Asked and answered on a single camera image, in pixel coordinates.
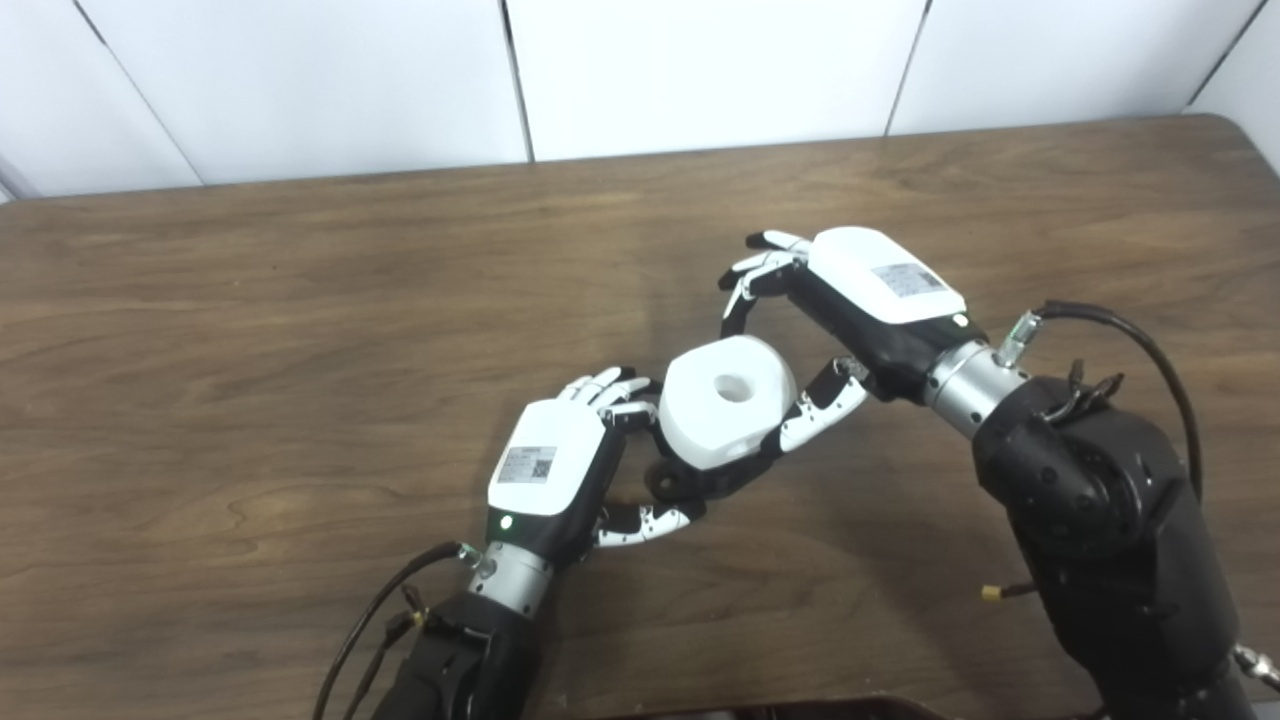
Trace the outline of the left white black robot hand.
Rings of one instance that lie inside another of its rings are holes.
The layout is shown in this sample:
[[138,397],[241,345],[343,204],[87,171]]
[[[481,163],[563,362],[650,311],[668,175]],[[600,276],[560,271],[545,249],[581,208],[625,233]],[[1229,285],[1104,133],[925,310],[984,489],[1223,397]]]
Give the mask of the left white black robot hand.
[[708,507],[698,498],[607,498],[628,439],[657,428],[660,389],[631,366],[608,366],[527,404],[486,487],[485,542],[563,571],[596,547],[640,544],[700,521]]

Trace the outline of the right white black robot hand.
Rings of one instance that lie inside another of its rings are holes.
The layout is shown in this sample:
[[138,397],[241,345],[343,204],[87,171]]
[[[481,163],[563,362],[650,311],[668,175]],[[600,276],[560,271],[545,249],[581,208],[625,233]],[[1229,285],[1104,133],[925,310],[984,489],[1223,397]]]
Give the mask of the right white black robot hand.
[[960,383],[963,365],[988,338],[955,288],[886,233],[860,225],[813,238],[760,231],[745,243],[751,256],[717,282],[730,296],[721,336],[742,334],[759,300],[785,297],[844,346],[764,434],[760,459],[791,454],[870,397],[929,407],[974,441],[989,406],[960,404],[945,391]]

